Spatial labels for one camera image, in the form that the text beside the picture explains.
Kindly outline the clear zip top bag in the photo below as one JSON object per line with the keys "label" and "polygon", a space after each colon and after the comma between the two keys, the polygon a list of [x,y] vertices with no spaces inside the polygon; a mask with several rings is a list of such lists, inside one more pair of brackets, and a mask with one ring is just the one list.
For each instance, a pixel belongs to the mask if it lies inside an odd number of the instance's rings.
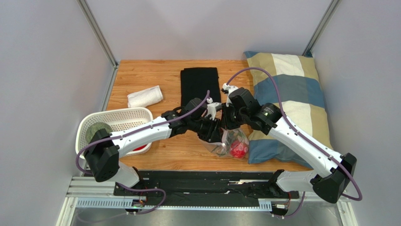
{"label": "clear zip top bag", "polygon": [[[223,129],[223,135],[222,135],[222,142],[225,143],[227,148],[230,151],[230,146],[234,141],[240,141],[240,142],[245,142],[249,145],[249,140],[244,131],[241,128],[238,129],[233,129],[233,130],[225,130]],[[210,152],[211,149],[211,144],[213,143],[207,143],[205,141],[201,140],[202,145]],[[225,156],[219,156],[219,157],[231,157],[230,152],[225,155]]]}

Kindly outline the red fake apple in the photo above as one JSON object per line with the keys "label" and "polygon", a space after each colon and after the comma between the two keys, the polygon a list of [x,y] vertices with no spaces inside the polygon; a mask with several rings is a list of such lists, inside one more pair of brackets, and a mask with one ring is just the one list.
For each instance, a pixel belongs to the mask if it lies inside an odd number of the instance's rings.
{"label": "red fake apple", "polygon": [[146,147],[147,147],[147,145],[140,146],[140,147],[132,150],[132,152],[142,151],[142,150],[146,149]]}

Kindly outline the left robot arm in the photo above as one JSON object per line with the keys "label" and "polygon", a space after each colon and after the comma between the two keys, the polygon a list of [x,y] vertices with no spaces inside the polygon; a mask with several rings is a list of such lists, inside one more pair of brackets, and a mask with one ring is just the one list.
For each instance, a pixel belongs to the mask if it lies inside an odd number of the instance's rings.
{"label": "left robot arm", "polygon": [[114,131],[104,122],[95,122],[83,131],[86,146],[79,151],[96,182],[113,181],[127,187],[134,187],[140,177],[133,167],[120,161],[127,153],[154,141],[165,140],[196,132],[199,138],[209,143],[221,141],[219,119],[216,113],[221,103],[210,98],[195,98],[186,106],[167,111],[153,121],[127,130]]}

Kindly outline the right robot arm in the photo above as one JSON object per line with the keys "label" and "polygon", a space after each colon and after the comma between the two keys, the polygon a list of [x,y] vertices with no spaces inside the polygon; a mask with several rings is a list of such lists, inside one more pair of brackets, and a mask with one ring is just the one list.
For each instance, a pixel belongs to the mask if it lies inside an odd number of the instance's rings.
{"label": "right robot arm", "polygon": [[357,159],[351,153],[340,154],[318,142],[301,130],[276,105],[260,105],[248,89],[224,85],[227,95],[223,118],[228,124],[249,125],[290,148],[311,167],[310,171],[289,172],[282,170],[275,179],[285,191],[315,192],[321,199],[336,203],[354,174]]}

